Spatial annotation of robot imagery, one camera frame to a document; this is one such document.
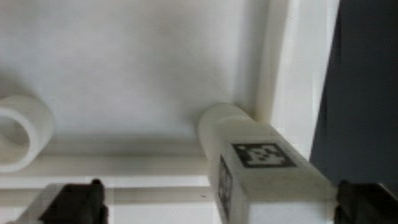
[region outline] white tape roll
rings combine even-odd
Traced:
[[[53,135],[53,115],[42,102],[26,96],[0,100],[0,117],[14,120],[26,132],[28,142],[19,145],[0,133],[0,172],[17,171],[35,159]]]

